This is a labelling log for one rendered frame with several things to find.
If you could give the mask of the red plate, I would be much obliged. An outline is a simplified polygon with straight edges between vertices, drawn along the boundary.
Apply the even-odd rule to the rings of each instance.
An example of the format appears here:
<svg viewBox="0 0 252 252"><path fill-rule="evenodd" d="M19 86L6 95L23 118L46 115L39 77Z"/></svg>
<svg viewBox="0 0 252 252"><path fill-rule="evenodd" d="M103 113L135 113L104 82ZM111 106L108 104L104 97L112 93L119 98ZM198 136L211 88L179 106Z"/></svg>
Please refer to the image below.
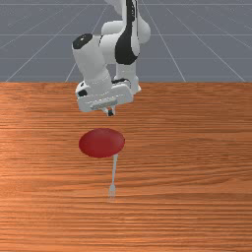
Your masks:
<svg viewBox="0 0 252 252"><path fill-rule="evenodd" d="M125 145L123 135L109 128L96 128L79 140L82 153L93 158L108 158L117 155Z"/></svg>

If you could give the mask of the grey fork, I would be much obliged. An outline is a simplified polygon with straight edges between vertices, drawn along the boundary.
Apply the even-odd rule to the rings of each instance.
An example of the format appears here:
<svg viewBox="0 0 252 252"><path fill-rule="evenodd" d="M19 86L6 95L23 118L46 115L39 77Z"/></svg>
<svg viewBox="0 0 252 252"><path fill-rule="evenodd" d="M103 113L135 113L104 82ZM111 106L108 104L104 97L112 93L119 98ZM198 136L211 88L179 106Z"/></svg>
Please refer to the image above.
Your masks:
<svg viewBox="0 0 252 252"><path fill-rule="evenodd" d="M113 156L112 179L108 190L108 196L110 198L115 197L116 194L115 175L116 175L117 160L118 160L118 154Z"/></svg>

